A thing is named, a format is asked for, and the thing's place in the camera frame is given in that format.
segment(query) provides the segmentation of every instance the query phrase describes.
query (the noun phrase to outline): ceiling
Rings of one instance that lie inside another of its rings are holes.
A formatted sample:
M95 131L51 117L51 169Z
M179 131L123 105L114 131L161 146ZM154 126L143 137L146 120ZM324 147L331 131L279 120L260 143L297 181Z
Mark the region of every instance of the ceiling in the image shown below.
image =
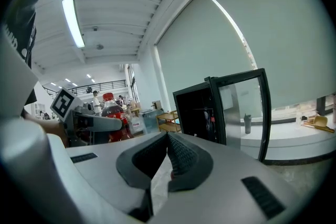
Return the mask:
M44 83L69 70L103 63L133 63L145 32L162 0L75 0L84 48L74 44L61 0L39 0L32 69Z
M120 72L120 65L103 63L98 66L84 67L81 69L73 68L66 73L54 74L53 83L56 85L53 85L45 80L40 80L40 83L45 88L53 91L59 91L59 87L65 87L67 89L76 87L72 83L75 83L78 87L94 84L91 79L93 79L95 83L103 83L108 81L125 80L126 77L125 72Z

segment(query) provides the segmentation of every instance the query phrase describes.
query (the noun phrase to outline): plastic bottle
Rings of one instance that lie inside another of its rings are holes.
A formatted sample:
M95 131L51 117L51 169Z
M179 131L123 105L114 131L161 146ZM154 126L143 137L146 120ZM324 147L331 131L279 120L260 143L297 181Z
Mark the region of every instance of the plastic bottle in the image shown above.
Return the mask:
M118 131L112 131L109 135L111 142L121 141L133 138L130 132L129 123L124 113L124 109L117 105L113 98L113 93L108 92L103 94L105 101L104 108L101 112L102 117L120 119L122 121L122 128Z

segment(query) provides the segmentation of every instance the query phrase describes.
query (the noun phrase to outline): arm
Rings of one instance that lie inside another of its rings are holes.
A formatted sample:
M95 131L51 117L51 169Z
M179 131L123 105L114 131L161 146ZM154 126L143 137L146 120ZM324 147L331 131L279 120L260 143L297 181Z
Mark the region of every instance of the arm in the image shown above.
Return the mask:
M59 136L62 139L64 147L68 146L68 138L65 134L64 126L63 123L58 122L58 121L45 121L45 120L40 120L32 115L30 115L27 111L23 111L23 118L25 120L29 120L32 122L37 123L40 125L43 130L48 133L48 134L55 134Z

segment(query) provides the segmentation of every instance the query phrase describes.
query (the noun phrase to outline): window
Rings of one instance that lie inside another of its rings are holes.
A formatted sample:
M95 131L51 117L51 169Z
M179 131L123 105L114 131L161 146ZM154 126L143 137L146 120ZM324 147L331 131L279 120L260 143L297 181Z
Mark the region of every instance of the window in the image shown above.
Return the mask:
M128 66L128 75L129 75L130 82L131 82L131 90L132 90L133 99L136 103L138 103L139 95L138 95L138 89L137 89L137 85L135 82L134 70L133 70L132 65Z

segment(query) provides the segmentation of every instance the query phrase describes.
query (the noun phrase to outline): floor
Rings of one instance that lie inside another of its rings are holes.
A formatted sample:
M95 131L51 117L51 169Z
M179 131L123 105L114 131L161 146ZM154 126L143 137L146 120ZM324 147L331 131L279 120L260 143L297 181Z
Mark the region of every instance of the floor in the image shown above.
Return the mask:
M331 160L321 161L313 164L296 166L268 166L269 169L277 172L284 180L292 185L294 190L301 196L310 193L315 187L318 187L321 179L329 170ZM171 162L166 156L158 172L152 179L152 201L153 211L156 214L167 201L167 185L171 180L172 171Z
M325 174L328 172L332 160L321 161L318 163L293 165L293 166L275 166L270 165L273 171L276 171L286 180L296 192L303 197L314 188L318 187Z

